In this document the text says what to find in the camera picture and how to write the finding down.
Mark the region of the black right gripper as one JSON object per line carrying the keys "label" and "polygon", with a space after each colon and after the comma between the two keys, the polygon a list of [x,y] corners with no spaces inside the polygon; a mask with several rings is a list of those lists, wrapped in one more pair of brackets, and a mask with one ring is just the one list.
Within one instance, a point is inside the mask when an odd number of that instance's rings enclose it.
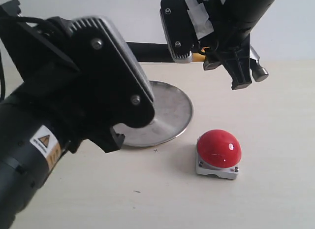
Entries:
{"label": "black right gripper", "polygon": [[205,56],[204,70],[222,65],[232,78],[231,89],[244,89],[250,75],[250,33],[253,22],[213,22],[214,31],[199,41],[199,54]]}

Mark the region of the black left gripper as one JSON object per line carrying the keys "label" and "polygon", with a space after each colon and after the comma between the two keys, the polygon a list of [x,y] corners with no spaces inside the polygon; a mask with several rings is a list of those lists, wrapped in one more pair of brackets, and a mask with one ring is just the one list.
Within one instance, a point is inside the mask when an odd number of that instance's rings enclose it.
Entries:
{"label": "black left gripper", "polygon": [[87,79],[72,59],[71,22],[20,13],[18,0],[0,6],[0,38],[23,80],[10,102],[25,106],[35,120],[46,121],[72,153],[86,139],[106,153],[121,149],[124,136],[115,133],[111,118],[101,125],[96,114],[87,111],[95,95],[89,94]]}

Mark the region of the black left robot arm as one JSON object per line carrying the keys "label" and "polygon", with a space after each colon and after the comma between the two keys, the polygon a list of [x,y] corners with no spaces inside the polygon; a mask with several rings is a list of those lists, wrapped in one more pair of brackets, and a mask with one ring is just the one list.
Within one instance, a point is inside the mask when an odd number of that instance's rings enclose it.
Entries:
{"label": "black left robot arm", "polygon": [[76,128],[84,116],[71,103],[79,86],[75,64],[19,16],[18,0],[0,6],[0,37],[23,84],[0,103],[0,226],[8,229],[40,189],[56,163],[76,152],[84,139],[105,152],[121,148],[124,136],[112,127]]}

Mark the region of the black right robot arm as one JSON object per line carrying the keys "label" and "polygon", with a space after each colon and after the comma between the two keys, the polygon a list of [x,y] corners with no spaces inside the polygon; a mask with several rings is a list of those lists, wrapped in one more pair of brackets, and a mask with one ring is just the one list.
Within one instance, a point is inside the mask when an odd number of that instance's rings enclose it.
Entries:
{"label": "black right robot arm", "polygon": [[207,59],[222,65],[230,75],[232,90],[252,83],[251,31],[275,0],[204,0],[213,32],[200,39]]}

